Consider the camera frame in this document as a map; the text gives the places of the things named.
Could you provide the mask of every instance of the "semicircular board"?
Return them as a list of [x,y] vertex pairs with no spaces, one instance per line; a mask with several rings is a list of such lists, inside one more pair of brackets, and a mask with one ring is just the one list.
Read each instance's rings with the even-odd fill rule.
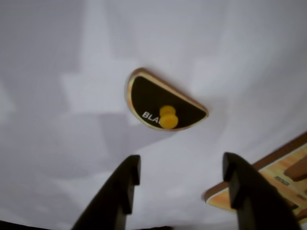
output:
[[[205,106],[145,68],[132,72],[127,84],[127,101],[133,114],[145,125],[156,130],[183,130],[209,115]],[[165,117],[165,106],[172,107],[170,111],[174,114]],[[160,122],[161,115],[164,116],[163,123]]]

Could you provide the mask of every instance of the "wooden board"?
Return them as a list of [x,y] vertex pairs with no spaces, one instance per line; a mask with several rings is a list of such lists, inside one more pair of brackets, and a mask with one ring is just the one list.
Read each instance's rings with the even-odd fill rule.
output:
[[[307,132],[253,164],[286,199],[300,223],[307,222]],[[228,211],[227,183],[222,182],[204,194],[207,204]]]

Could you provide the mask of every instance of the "wooden edge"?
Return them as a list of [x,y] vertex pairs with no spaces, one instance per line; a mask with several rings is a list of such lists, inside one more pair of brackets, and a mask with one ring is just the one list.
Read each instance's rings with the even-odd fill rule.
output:
[[[307,132],[303,133],[302,135],[296,137],[293,140],[290,140],[287,144],[283,145],[281,148],[275,150],[268,156],[260,159],[256,163],[253,164],[253,167],[258,171],[265,166],[273,163],[277,159],[287,155],[288,153],[294,151],[295,149],[299,148],[300,146],[306,144],[307,142]],[[221,182],[217,184],[216,186],[208,189],[204,194],[204,201],[207,202],[207,200],[213,196],[214,194],[221,192],[222,190],[226,189],[228,187],[228,184],[226,182]]]
[[[183,128],[173,128],[173,129],[164,129],[164,128],[159,128],[159,127],[155,127],[152,126],[146,122],[143,121],[143,119],[140,118],[140,116],[136,113],[136,111],[134,110],[133,105],[128,102],[129,108],[132,111],[132,113],[145,125],[147,125],[150,128],[156,129],[156,130],[162,130],[162,131],[179,131],[179,130],[183,130],[186,128],[189,128],[191,126],[194,126],[195,124],[201,122],[202,120],[206,119],[209,116],[209,112],[207,110],[207,108],[205,106],[203,106],[202,104],[200,104],[199,102],[197,102],[196,100],[192,99],[191,97],[187,96],[185,93],[181,92],[180,90],[176,89],[174,86],[170,85],[168,82],[166,82],[165,80],[161,79],[160,77],[158,77],[157,75],[155,75],[154,73],[150,72],[149,70],[145,69],[145,68],[138,68],[136,70],[134,70],[131,74],[130,77],[128,79],[127,82],[127,88],[129,88],[130,85],[133,85],[133,81],[135,80],[135,78],[137,78],[138,74],[140,74],[140,76],[146,78],[147,80],[151,81],[154,84],[157,84],[158,86],[164,88],[165,90],[171,92],[172,94],[174,94],[175,96],[181,98],[182,100],[185,100],[186,102],[194,105],[195,107],[203,110],[206,113],[206,116],[199,120],[198,122],[187,126],[187,127],[183,127]],[[131,100],[131,91],[127,90],[126,92],[127,94],[127,100]]]

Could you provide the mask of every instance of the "yellow knob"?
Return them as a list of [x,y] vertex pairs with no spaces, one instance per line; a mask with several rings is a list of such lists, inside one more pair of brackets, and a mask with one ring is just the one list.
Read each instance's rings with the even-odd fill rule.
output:
[[160,109],[160,125],[162,128],[175,128],[178,124],[178,117],[175,115],[174,107],[165,105]]

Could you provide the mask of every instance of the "white backdrop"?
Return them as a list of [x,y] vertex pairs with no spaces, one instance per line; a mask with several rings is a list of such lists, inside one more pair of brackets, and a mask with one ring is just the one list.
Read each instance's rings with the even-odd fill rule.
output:
[[[140,154],[127,229],[236,229],[201,195],[225,151],[255,162],[307,130],[306,21],[304,0],[0,0],[0,219],[69,229]],[[124,98],[138,67],[209,118],[145,127]]]

